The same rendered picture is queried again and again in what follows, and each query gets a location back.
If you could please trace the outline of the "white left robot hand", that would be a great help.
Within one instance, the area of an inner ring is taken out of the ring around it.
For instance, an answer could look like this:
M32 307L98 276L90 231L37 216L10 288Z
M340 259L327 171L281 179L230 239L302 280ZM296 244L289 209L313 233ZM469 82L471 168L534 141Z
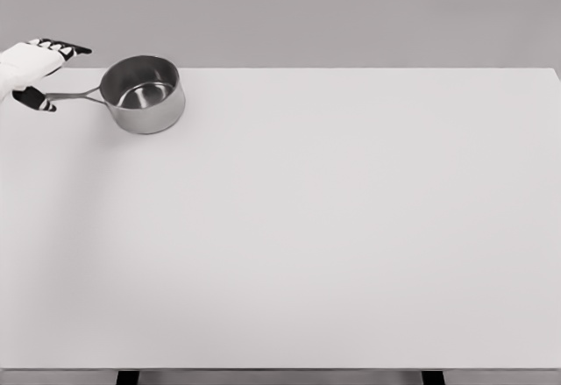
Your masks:
M54 74L75 56L91 53L88 47L56 39L18 42L0 52L0 103L12 96L32 110L56 112L56 106L33 84Z

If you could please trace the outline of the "steel saucepan with long handle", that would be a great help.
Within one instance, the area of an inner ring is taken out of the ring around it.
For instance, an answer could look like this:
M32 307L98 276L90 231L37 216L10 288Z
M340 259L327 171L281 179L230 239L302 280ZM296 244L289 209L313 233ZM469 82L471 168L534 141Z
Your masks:
M169 60L137 55L112 65L93 89L80 93L46 93L49 103L86 99L104 105L126 132L154 134L175 125L187 100L179 69Z

